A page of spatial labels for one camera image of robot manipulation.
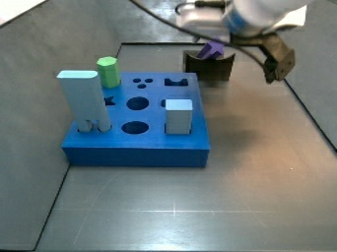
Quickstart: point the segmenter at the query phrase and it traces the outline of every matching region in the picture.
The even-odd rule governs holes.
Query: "green block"
[[[120,82],[120,69],[117,59],[113,57],[100,58],[97,61],[97,71],[103,87],[115,88]]]

